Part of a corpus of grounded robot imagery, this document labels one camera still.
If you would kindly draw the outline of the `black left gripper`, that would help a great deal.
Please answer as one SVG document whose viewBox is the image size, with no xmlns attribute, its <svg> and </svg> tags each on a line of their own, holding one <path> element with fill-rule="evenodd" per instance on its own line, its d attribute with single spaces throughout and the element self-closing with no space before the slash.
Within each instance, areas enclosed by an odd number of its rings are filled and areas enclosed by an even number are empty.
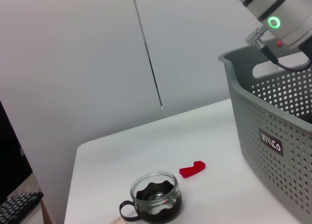
<svg viewBox="0 0 312 224">
<path fill-rule="evenodd" d="M 312 62 L 312 36 L 302 37 L 298 48 L 307 56 L 309 62 Z"/>
</svg>

